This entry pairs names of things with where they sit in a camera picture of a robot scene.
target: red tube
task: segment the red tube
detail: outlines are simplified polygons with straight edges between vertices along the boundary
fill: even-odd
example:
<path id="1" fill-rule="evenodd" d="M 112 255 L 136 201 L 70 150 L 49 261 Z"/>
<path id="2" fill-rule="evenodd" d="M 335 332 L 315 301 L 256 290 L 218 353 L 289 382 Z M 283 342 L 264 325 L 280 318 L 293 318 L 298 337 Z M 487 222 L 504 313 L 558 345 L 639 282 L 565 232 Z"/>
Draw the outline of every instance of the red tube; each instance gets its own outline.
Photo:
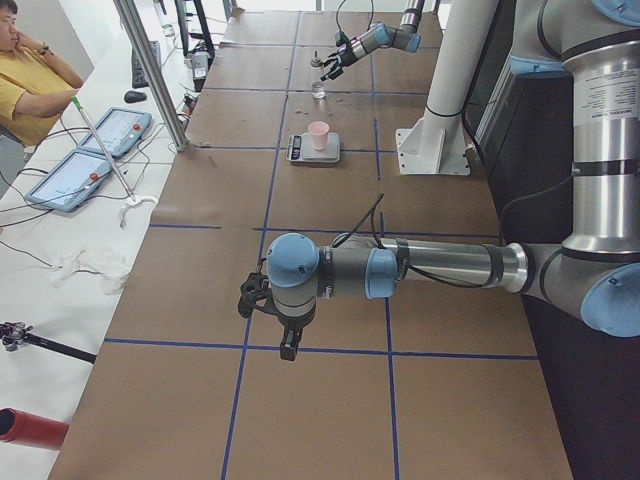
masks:
<path id="1" fill-rule="evenodd" d="M 69 424 L 13 408 L 0 410 L 0 441 L 60 450 Z"/>

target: digital scale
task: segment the digital scale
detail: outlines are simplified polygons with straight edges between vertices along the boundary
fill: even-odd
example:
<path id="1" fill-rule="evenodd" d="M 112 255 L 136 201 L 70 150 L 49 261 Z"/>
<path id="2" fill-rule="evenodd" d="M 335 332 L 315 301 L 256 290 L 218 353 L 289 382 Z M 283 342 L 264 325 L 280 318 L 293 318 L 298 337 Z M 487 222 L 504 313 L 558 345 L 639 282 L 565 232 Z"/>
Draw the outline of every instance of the digital scale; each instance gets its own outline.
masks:
<path id="1" fill-rule="evenodd" d="M 96 124 L 96 132 L 114 158 L 129 152 L 151 125 L 151 114 L 112 107 Z M 78 208 L 113 168 L 93 133 L 63 158 L 25 195 L 29 202 L 61 212 Z"/>
<path id="2" fill-rule="evenodd" d="M 308 133 L 291 135 L 287 147 L 287 160 L 292 165 L 333 165 L 340 160 L 340 135 L 330 132 L 327 148 L 315 150 Z"/>

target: black keyboard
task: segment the black keyboard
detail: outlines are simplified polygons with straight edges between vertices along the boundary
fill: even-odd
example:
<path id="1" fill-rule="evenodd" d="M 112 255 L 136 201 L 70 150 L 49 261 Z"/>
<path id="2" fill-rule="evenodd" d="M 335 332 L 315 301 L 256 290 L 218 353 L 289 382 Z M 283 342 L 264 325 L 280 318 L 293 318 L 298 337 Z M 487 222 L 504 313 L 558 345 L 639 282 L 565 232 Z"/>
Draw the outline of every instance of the black keyboard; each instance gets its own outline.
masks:
<path id="1" fill-rule="evenodd" d="M 162 66 L 160 42 L 158 40 L 149 40 L 149 47 L 151 47 L 151 51 L 153 52 L 153 56 L 155 57 L 158 66 Z M 138 59 L 136 52 L 131 50 L 131 87 L 142 88 L 148 86 L 149 82 L 147 81 L 147 77 L 144 75 L 142 63 L 140 62 L 140 59 Z"/>

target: person's hand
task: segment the person's hand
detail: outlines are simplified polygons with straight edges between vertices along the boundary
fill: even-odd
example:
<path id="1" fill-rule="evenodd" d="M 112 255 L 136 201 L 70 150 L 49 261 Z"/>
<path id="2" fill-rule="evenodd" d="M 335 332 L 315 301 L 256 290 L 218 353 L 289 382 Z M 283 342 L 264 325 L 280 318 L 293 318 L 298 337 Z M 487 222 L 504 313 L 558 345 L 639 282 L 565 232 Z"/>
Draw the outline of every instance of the person's hand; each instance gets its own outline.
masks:
<path id="1" fill-rule="evenodd" d="M 18 32 L 18 44 L 16 49 L 21 50 L 22 47 L 30 48 L 31 50 L 40 50 L 42 48 L 42 42 L 30 37 L 26 33 Z"/>

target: black hair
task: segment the black hair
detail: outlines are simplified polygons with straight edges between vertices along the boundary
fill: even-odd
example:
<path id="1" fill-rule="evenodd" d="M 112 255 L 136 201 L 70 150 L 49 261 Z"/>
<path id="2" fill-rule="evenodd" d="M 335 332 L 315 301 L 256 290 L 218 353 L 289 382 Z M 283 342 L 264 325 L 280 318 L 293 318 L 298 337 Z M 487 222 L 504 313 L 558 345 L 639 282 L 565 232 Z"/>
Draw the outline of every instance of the black hair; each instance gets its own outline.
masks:
<path id="1" fill-rule="evenodd" d="M 0 8 L 8 8 L 14 15 L 18 14 L 18 5 L 14 0 L 0 0 Z"/>

